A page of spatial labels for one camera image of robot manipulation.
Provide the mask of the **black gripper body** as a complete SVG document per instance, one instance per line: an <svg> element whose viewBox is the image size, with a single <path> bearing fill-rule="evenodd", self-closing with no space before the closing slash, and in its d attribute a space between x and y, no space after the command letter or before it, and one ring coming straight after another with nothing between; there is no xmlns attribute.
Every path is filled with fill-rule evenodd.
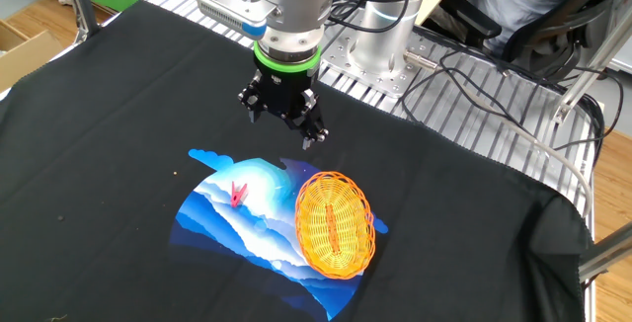
<svg viewBox="0 0 632 322"><path fill-rule="evenodd" d="M312 91L316 70L283 72L262 67L254 85L258 105L285 120L295 120L311 112L317 104Z"/></svg>

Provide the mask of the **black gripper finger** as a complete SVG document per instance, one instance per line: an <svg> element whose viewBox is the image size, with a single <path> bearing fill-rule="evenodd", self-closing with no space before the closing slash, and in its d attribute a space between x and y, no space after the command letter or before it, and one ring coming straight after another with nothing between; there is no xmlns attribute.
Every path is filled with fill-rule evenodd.
<svg viewBox="0 0 632 322"><path fill-rule="evenodd" d="M298 99L290 102L290 111L283 116L288 127L298 130L303 137L303 150L309 149L315 142L324 141L329 134L324 125L318 99L317 94L307 89Z"/></svg>
<svg viewBox="0 0 632 322"><path fill-rule="evenodd" d="M240 103L248 110L250 122L256 122L261 114L267 110L267 105L262 100L261 92L259 91L261 78L262 73L257 70L253 79L238 94Z"/></svg>

